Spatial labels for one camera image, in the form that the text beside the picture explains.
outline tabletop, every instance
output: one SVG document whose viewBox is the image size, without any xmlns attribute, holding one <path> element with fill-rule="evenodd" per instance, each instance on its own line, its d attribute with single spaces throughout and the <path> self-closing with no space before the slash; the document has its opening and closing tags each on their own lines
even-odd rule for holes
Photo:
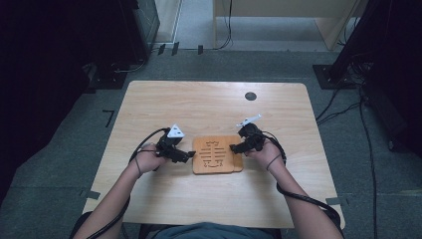
<svg viewBox="0 0 422 239">
<path fill-rule="evenodd" d="M 245 96 L 255 95 L 253 101 Z M 274 134 L 287 155 L 287 168 L 310 197 L 337 198 L 320 140 L 308 91 L 303 84 L 240 82 L 134 81 L 127 88 L 93 183 L 98 200 L 127 166 L 139 143 L 153 131 L 175 123 L 185 134 L 177 145 L 192 150 L 196 136 L 236 135 L 236 124 L 260 114 L 254 122 Z M 151 142 L 158 142 L 159 133 Z M 243 155 L 241 172 L 194 174 L 192 159 L 166 162 L 136 183 L 125 222 L 192 224 L 215 222 L 257 228 L 294 228 L 276 180 Z M 344 220 L 339 205 L 334 205 Z"/>
</svg>

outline desk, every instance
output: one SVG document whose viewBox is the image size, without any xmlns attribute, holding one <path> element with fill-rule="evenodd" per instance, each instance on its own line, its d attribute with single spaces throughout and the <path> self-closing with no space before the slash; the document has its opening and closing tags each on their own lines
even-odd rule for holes
<svg viewBox="0 0 422 239">
<path fill-rule="evenodd" d="M 245 94 L 257 95 L 248 101 Z M 256 125 L 273 133 L 286 151 L 287 167 L 304 190 L 325 201 L 336 198 L 307 89 L 302 84 L 227 82 L 131 82 L 108 140 L 84 211 L 96 208 L 127 166 L 137 145 L 156 129 L 177 123 L 192 149 L 192 139 L 231 135 L 236 123 L 261 114 Z M 161 133 L 151 141 L 157 142 Z M 125 222 L 191 224 L 211 221 L 260 228 L 293 228 L 276 180 L 243 155 L 238 173 L 195 175 L 192 160 L 168 161 L 136 183 Z M 339 205 L 333 206 L 342 218 Z"/>
<path fill-rule="evenodd" d="M 326 47 L 333 50 L 350 17 L 361 11 L 367 0 L 213 0 L 214 47 L 217 43 L 217 17 L 302 17 L 315 18 Z"/>
</svg>

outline white plastic piece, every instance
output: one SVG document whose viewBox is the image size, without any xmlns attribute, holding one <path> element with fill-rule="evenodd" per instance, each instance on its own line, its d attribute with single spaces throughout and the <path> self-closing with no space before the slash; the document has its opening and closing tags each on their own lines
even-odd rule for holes
<svg viewBox="0 0 422 239">
<path fill-rule="evenodd" d="M 253 121 L 256 121 L 256 120 L 258 120 L 258 119 L 259 119 L 259 118 L 261 118 L 261 117 L 262 117 L 262 116 L 258 114 L 258 115 L 257 115 L 257 116 L 255 116 L 255 117 L 246 118 L 245 120 L 243 120 L 243 122 L 236 124 L 236 126 L 237 126 L 237 127 L 240 127 L 240 126 L 245 126 L 246 124 L 248 124 L 248 123 L 250 123 L 250 122 L 253 122 Z"/>
<path fill-rule="evenodd" d="M 184 137 L 184 133 L 180 130 L 179 126 L 175 123 L 172 127 L 170 132 L 167 135 L 168 137 Z"/>
</svg>

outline person's left arm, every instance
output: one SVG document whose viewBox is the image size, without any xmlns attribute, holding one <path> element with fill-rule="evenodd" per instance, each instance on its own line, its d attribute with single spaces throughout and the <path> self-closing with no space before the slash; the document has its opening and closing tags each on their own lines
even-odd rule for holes
<svg viewBox="0 0 422 239">
<path fill-rule="evenodd" d="M 142 150 L 151 151 L 140 152 L 130 162 L 105 198 L 78 230 L 74 238 L 87 238 L 113 221 L 123 208 L 133 190 L 134 184 L 140 176 L 165 162 L 164 157 L 157 157 L 155 155 L 155 146 L 153 144 L 144 147 Z M 118 238 L 121 222 L 122 218 L 110 230 L 105 232 L 101 238 Z"/>
</svg>

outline person's right arm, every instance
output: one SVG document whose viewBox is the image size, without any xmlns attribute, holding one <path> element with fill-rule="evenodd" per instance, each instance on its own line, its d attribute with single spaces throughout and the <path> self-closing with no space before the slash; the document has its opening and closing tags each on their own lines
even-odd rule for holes
<svg viewBox="0 0 422 239">
<path fill-rule="evenodd" d="M 256 159 L 265 169 L 277 157 L 270 164 L 268 170 L 276 178 L 280 187 L 285 191 L 308 196 L 285 167 L 279 156 L 279 149 L 269 140 L 266 140 L 263 150 L 251 150 L 246 154 Z M 333 222 L 318 206 L 289 196 L 285 196 L 285 198 L 300 238 L 342 238 Z"/>
</svg>

